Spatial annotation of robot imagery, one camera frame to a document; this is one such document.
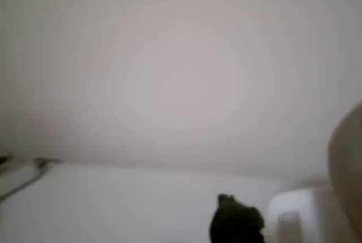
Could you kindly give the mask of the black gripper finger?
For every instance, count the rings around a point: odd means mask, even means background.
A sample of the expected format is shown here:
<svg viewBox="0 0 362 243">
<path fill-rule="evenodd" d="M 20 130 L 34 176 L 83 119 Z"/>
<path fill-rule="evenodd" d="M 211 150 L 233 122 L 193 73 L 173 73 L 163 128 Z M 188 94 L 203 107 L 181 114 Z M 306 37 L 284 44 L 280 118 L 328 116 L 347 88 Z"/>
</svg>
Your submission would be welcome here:
<svg viewBox="0 0 362 243">
<path fill-rule="evenodd" d="M 265 221 L 259 209 L 239 202 L 233 195 L 220 193 L 209 225 L 211 243 L 264 243 Z"/>
</svg>

